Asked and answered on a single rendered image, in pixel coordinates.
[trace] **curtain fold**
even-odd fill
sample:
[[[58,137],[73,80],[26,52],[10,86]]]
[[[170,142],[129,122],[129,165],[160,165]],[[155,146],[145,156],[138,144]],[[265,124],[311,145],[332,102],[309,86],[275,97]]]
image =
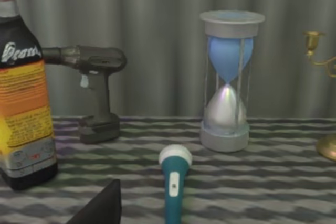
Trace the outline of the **curtain fold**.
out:
[[[124,50],[129,64],[110,78],[119,115],[200,115],[206,36],[199,14],[240,9],[266,16],[255,41],[248,115],[336,115],[336,80],[305,56],[305,30],[321,30],[316,59],[336,55],[334,0],[19,0],[43,47],[82,44]],[[91,114],[80,74],[47,67],[55,115]]]

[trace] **orange label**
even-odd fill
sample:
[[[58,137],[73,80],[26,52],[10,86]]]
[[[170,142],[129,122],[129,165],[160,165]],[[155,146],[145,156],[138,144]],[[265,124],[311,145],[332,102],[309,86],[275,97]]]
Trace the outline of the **orange label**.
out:
[[[53,134],[43,60],[0,70],[0,150]]]

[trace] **hourglass base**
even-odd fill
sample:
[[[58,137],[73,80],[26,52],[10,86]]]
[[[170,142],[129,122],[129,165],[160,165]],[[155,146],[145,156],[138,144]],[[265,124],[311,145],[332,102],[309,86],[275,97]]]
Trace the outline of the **hourglass base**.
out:
[[[201,123],[201,143],[204,147],[216,152],[237,152],[247,147],[249,127],[232,135],[216,135]]]

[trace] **striped tablecloth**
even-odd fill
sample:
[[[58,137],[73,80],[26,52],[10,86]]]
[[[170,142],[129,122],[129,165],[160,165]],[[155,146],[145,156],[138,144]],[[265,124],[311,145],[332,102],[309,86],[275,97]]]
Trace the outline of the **striped tablecloth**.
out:
[[[60,173],[14,193],[0,181],[0,223],[66,223],[113,178],[122,184],[122,224],[163,224],[158,153],[184,144],[194,164],[183,223],[336,223],[336,164],[314,145],[336,120],[250,119],[249,146],[234,154],[203,148],[196,118],[124,118],[119,140],[84,145],[76,119],[55,119]]]

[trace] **cordless drill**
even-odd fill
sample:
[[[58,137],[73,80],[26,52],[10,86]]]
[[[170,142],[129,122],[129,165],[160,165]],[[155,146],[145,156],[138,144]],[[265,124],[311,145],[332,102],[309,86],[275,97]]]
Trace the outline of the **cordless drill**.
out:
[[[43,48],[46,64],[63,65],[79,70],[81,86],[89,88],[96,96],[93,116],[84,118],[79,126],[80,141],[96,144],[117,138],[120,134],[120,120],[110,112],[108,78],[121,71],[127,59],[118,48],[73,46]]]

